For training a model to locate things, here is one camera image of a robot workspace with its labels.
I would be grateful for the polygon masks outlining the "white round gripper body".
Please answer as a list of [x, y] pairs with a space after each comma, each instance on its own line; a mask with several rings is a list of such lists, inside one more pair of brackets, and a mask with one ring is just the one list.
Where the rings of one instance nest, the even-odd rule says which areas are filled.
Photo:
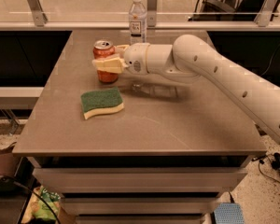
[[127, 65], [127, 70], [134, 75], [147, 75], [147, 50], [148, 43], [135, 43], [130, 45], [125, 51], [123, 59]]

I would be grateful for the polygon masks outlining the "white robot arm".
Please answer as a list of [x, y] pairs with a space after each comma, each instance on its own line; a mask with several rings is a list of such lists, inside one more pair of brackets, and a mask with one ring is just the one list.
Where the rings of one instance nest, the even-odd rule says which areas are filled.
[[183, 83], [203, 76], [280, 145], [280, 88], [220, 55], [195, 35], [182, 35], [172, 45], [120, 45], [114, 54], [94, 59], [92, 64], [103, 72], [158, 74]]

